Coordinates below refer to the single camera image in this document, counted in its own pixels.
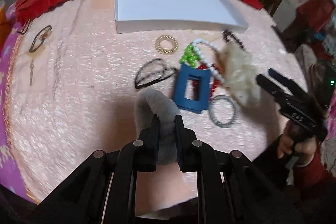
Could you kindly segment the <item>right hand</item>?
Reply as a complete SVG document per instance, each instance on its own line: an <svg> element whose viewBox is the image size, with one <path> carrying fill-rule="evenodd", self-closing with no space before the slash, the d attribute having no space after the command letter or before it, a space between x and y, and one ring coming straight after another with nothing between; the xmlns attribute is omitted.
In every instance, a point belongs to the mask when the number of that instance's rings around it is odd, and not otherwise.
<svg viewBox="0 0 336 224"><path fill-rule="evenodd" d="M280 136L277 146L277 157L279 159L292 153L298 154L297 165L307 166L314 158L317 150L316 137L305 139L298 142L297 138L301 135L301 129L292 121L287 121L283 134Z"/></svg>

